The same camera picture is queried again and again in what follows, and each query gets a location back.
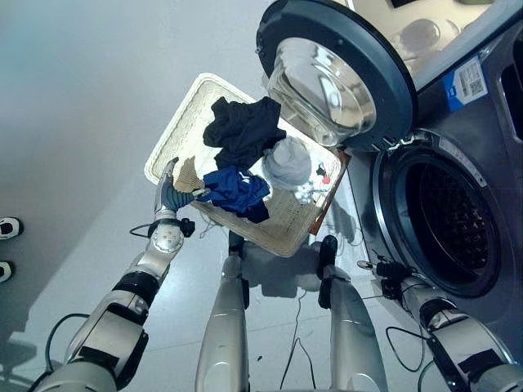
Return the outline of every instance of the label sticker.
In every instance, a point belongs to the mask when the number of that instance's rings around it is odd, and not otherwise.
[[[451,112],[488,94],[478,56],[472,57],[459,68],[446,74],[443,84]]]

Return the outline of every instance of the front-load washing machine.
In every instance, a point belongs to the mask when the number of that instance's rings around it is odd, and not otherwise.
[[[490,7],[504,12],[491,30],[469,26],[478,34],[450,63],[443,51],[434,78],[413,80],[372,25],[327,0],[274,2],[257,53],[282,116],[352,155],[370,260],[416,268],[521,361],[523,24],[515,4]]]

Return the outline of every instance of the shoe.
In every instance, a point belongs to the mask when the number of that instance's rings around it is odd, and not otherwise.
[[[15,266],[9,261],[0,261],[0,283],[4,283],[15,272]]]
[[[24,225],[16,218],[0,218],[0,240],[9,239],[22,234]]]
[[[318,278],[324,278],[324,268],[327,265],[334,265],[337,253],[337,239],[333,235],[328,235],[321,242],[320,254],[318,256],[318,268],[316,275]]]

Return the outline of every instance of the white wicker basket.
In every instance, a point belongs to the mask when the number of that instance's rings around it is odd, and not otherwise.
[[[144,172],[148,180],[158,184],[165,164],[170,159],[178,157],[180,162],[173,171],[175,187],[182,191],[203,187],[201,179],[203,175],[217,169],[214,156],[220,151],[207,147],[203,143],[203,131],[214,120],[211,106],[221,96],[224,96],[227,101],[247,103],[255,101],[214,74],[200,74],[145,164]],[[279,256],[289,257],[300,247],[309,228],[320,214],[334,179],[339,176],[341,163],[333,153],[303,135],[283,119],[280,119],[278,126],[289,136],[302,140],[308,150],[320,157],[327,175],[333,179],[322,189],[323,193],[316,204],[302,206],[290,191],[272,189],[270,195],[264,199],[270,219],[260,224],[238,218],[235,214],[214,207],[211,203],[193,202],[191,205],[260,247]],[[263,176],[261,159],[251,168],[251,172]]]

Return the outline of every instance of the tiled floor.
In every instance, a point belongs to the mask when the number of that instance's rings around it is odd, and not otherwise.
[[[251,96],[263,95],[254,38],[269,3],[26,0],[7,8],[0,32],[0,216],[19,216],[26,231],[0,243],[0,258],[17,266],[0,286],[0,390],[26,390],[44,368],[56,320],[90,312],[143,249],[144,240],[127,233],[150,219],[154,187],[143,164],[196,75],[213,72]],[[338,264],[362,296],[372,296],[369,275],[355,267],[365,253],[347,179],[330,211],[318,239],[338,236]],[[199,214],[190,207],[182,214],[196,221],[197,232],[156,297],[146,324],[150,343],[128,391],[193,389],[226,237],[215,228],[200,239]],[[246,264],[257,284],[247,312],[253,390],[279,386],[303,287],[298,333],[318,386],[327,388],[329,312],[316,304],[313,264],[270,266]],[[391,304],[367,303],[390,391],[415,390],[417,375],[399,367],[383,337],[388,325],[416,326]],[[55,360],[78,323],[68,321],[57,333]],[[406,336],[397,342],[414,365],[419,342]],[[311,385],[300,351],[285,385]],[[423,390],[443,390],[436,372]]]

